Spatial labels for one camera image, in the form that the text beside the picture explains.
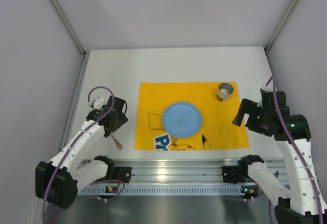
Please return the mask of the metal cup brown base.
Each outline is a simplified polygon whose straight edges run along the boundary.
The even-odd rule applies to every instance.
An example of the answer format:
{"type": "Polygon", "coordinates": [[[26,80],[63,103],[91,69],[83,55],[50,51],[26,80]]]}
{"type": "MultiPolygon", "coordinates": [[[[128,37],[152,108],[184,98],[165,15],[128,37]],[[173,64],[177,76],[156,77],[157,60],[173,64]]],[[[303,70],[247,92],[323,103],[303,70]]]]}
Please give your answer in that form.
{"type": "Polygon", "coordinates": [[[234,92],[234,88],[230,83],[224,82],[218,86],[217,99],[221,102],[226,102],[230,99],[234,92]]]}

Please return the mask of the gold spoon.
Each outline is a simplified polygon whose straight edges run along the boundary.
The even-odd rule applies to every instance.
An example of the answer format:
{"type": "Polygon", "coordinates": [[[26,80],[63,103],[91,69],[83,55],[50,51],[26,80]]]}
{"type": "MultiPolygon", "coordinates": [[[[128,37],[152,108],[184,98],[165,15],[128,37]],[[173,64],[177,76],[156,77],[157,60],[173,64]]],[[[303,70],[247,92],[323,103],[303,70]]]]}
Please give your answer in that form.
{"type": "Polygon", "coordinates": [[[123,149],[123,145],[114,137],[113,134],[111,134],[111,137],[112,137],[114,143],[116,144],[117,149],[122,150],[123,149]]]}

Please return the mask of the yellow Pikachu cloth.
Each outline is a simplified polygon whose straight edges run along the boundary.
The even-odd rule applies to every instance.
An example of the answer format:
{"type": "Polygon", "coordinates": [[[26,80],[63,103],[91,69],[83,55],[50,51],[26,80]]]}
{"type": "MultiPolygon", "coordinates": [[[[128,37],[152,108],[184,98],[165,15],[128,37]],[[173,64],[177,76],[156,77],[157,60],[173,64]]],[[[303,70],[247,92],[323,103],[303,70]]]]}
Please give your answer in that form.
{"type": "Polygon", "coordinates": [[[226,101],[219,101],[218,82],[142,83],[139,89],[135,148],[151,151],[224,150],[248,148],[244,125],[232,121],[240,106],[236,82],[226,101]],[[176,102],[188,102],[201,113],[201,127],[190,138],[165,130],[164,111],[176,102]]]}

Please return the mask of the light blue plate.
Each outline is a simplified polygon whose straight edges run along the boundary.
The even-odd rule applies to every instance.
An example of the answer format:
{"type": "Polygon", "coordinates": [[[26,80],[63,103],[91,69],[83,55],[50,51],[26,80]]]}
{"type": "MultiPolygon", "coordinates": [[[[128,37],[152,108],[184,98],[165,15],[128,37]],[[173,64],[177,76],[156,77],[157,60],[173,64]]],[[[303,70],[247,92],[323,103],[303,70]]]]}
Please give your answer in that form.
{"type": "Polygon", "coordinates": [[[176,102],[169,105],[162,114],[161,123],[167,133],[187,139],[194,136],[202,126],[202,114],[188,102],[176,102]]]}

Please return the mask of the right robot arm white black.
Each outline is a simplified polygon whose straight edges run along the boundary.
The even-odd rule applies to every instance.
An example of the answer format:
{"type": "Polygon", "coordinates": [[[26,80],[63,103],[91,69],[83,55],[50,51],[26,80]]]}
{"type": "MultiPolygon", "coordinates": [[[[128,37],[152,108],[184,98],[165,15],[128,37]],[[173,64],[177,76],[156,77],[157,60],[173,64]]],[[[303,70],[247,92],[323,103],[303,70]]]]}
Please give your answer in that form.
{"type": "Polygon", "coordinates": [[[303,115],[292,115],[282,91],[261,90],[261,101],[241,101],[233,124],[273,137],[284,160],[289,187],[269,171],[258,155],[238,160],[242,177],[253,180],[269,198],[278,223],[326,223],[323,199],[311,154],[311,131],[303,115]]]}

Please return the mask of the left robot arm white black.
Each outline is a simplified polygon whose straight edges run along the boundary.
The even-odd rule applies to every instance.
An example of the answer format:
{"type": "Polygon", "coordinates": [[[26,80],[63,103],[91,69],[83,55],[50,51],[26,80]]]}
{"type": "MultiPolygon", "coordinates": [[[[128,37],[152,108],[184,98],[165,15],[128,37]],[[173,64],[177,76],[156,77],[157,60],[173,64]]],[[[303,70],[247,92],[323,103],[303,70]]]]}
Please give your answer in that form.
{"type": "Polygon", "coordinates": [[[107,138],[127,121],[127,102],[110,97],[100,109],[93,109],[73,139],[49,162],[41,161],[35,170],[35,195],[62,209],[75,201],[78,193],[100,181],[130,181],[130,167],[116,167],[104,155],[82,166],[86,154],[101,139],[107,138]]]}

